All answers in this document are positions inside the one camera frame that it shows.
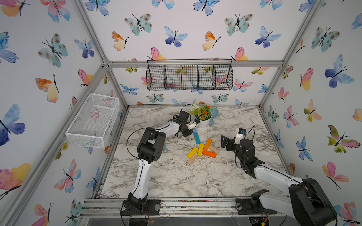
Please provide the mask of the amber orange block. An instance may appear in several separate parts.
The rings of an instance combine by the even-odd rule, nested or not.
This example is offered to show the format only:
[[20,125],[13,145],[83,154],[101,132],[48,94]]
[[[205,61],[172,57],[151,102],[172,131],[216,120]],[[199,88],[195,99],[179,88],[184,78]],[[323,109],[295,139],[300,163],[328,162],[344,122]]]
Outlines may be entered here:
[[213,140],[212,139],[208,139],[208,141],[206,142],[206,144],[204,145],[204,150],[208,150],[209,147],[211,146]]

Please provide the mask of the red orange block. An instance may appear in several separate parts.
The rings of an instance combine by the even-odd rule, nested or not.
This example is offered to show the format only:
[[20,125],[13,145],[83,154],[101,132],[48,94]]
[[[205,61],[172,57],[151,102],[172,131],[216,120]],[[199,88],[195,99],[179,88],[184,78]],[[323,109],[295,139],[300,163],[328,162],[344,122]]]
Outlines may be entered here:
[[207,151],[207,150],[203,150],[203,155],[211,157],[211,158],[216,158],[216,156],[217,156],[216,153],[210,152],[210,151]]

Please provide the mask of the teal block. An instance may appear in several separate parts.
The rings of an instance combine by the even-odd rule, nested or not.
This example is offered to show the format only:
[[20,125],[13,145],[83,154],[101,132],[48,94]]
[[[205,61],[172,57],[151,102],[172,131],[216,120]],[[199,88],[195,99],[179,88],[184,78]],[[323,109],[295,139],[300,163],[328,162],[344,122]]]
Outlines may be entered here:
[[195,142],[197,145],[201,144],[200,142],[200,138],[199,138],[199,135],[198,135],[198,132],[197,131],[193,131],[193,136],[195,138]]

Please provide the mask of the yellow block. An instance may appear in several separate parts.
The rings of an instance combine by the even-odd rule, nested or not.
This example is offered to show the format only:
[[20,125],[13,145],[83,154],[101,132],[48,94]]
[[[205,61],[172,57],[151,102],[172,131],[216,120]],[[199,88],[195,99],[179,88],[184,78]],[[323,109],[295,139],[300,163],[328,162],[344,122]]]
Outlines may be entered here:
[[204,150],[204,144],[200,144],[198,149],[198,157],[201,157],[203,155],[203,150]]
[[197,147],[193,148],[193,149],[187,154],[187,158],[188,158],[188,159],[192,158],[198,151],[199,151],[199,149],[198,149]]

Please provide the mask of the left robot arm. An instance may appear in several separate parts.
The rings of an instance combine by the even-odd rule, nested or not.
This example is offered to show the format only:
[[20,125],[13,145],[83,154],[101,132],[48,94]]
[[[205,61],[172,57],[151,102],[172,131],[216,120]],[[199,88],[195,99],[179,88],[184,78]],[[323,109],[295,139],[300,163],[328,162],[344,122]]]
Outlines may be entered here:
[[137,177],[126,203],[139,212],[144,212],[147,206],[148,183],[154,163],[163,153],[165,141],[172,135],[181,133],[188,137],[200,123],[198,119],[191,120],[191,115],[181,110],[174,115],[165,125],[159,128],[147,127],[137,146],[136,156],[139,160]]

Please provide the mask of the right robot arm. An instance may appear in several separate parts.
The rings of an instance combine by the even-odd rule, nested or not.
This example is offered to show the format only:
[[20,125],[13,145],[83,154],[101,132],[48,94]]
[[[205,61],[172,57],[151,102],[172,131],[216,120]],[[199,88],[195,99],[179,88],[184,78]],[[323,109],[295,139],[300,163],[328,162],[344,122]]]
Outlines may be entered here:
[[236,166],[254,179],[278,188],[282,195],[262,189],[251,195],[250,202],[237,202],[238,210],[253,213],[275,211],[295,219],[301,226],[326,226],[337,222],[337,213],[320,184],[312,179],[301,179],[268,167],[255,155],[252,140],[243,134],[235,138],[221,136],[221,147],[234,153]]

